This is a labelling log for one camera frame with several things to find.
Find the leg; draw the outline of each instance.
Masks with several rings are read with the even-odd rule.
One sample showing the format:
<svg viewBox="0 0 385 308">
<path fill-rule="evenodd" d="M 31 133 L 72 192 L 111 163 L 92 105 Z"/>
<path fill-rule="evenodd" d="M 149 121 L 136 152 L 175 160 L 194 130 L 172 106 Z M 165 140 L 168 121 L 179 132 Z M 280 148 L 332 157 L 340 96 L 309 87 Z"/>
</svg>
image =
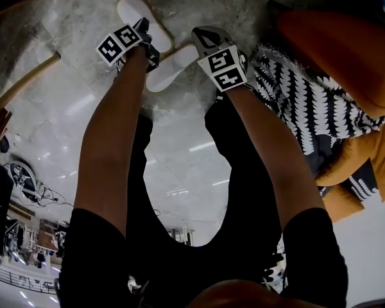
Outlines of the leg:
<svg viewBox="0 0 385 308">
<path fill-rule="evenodd" d="M 128 174 L 126 242 L 132 253 L 130 274 L 139 280 L 150 279 L 151 273 L 160 269 L 166 252 L 176 250 L 179 244 L 155 215 L 143 179 L 147 162 L 144 150 L 152 129 L 153 122 L 139 115 Z"/>
<path fill-rule="evenodd" d="M 256 280 L 281 236 L 272 183 L 227 96 L 211 106 L 205 126 L 232 167 L 227 212 L 209 246 L 232 256 L 236 276 Z"/>
</svg>

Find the tiled floor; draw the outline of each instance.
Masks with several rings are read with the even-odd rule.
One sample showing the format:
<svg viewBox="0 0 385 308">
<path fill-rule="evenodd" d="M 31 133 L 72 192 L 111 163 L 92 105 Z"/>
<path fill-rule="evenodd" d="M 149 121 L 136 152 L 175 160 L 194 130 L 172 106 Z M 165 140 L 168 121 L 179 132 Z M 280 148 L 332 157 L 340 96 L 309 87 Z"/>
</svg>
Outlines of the tiled floor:
<svg viewBox="0 0 385 308">
<path fill-rule="evenodd" d="M 122 25 L 117 1 L 38 0 L 0 17 L 0 94 L 53 51 L 62 56 L 9 105 L 14 114 L 7 133 L 11 148 L 1 160 L 27 160 L 39 180 L 71 203 L 85 127 L 116 75 L 94 49 Z M 266 28 L 267 0 L 149 1 L 176 47 L 191 40 L 193 27 L 216 25 L 249 54 Z M 278 1 L 305 6 L 325 0 Z M 215 146 L 190 150 L 212 141 L 203 116 L 213 99 L 214 86 L 195 64 L 164 92 L 144 95 L 144 108 L 154 119 L 144 175 L 151 202 L 170 212 L 160 216 L 165 226 L 195 230 L 195 245 L 214 236 L 227 205 L 226 160 Z M 17 190 L 13 195 L 20 196 Z M 36 210 L 53 220 L 68 220 L 71 213 L 68 206 Z"/>
</svg>

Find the person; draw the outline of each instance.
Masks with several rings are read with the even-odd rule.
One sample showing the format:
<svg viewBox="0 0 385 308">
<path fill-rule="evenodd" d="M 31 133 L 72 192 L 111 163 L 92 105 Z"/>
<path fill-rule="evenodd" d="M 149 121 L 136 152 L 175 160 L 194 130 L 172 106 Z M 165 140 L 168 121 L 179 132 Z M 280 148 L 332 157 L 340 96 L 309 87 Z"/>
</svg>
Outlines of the person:
<svg viewBox="0 0 385 308">
<path fill-rule="evenodd" d="M 232 167 L 221 228 L 201 247 L 168 236 L 143 180 L 153 128 L 139 114 L 147 66 L 142 46 L 128 52 L 86 129 L 61 307 L 344 307 L 347 267 L 311 170 L 291 131 L 248 87 L 228 90 L 205 115 Z M 289 285 L 278 295 L 261 283 L 282 231 Z M 96 266 L 83 254 L 89 245 L 119 257 Z M 143 285 L 138 295 L 127 290 L 129 275 Z"/>
</svg>

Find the black sleeve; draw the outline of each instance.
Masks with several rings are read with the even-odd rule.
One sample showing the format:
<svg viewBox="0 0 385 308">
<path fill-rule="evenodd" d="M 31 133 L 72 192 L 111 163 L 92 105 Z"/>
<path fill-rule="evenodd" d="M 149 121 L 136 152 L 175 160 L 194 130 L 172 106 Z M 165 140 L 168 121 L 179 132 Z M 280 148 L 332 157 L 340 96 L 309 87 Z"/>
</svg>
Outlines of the black sleeve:
<svg viewBox="0 0 385 308">
<path fill-rule="evenodd" d="M 324 307 L 345 307 L 348 272 L 324 209 L 299 213 L 284 229 L 288 286 L 282 295 Z"/>
<path fill-rule="evenodd" d="M 129 255 L 116 227 L 83 209 L 74 209 L 59 276 L 61 307 L 129 307 Z"/>
</svg>

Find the forearm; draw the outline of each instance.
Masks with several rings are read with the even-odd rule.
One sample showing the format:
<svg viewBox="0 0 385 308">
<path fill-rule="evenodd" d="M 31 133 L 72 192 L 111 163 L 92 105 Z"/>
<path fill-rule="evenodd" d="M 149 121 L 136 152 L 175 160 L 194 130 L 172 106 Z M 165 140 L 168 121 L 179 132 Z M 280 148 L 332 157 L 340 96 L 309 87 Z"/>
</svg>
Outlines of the forearm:
<svg viewBox="0 0 385 308">
<path fill-rule="evenodd" d="M 248 88 L 227 91 L 273 183 L 282 229 L 299 212 L 323 207 L 315 179 L 291 130 Z"/>
<path fill-rule="evenodd" d="M 127 181 L 147 59 L 135 48 L 101 100 L 81 146 L 74 208 L 89 210 L 126 232 Z"/>
</svg>

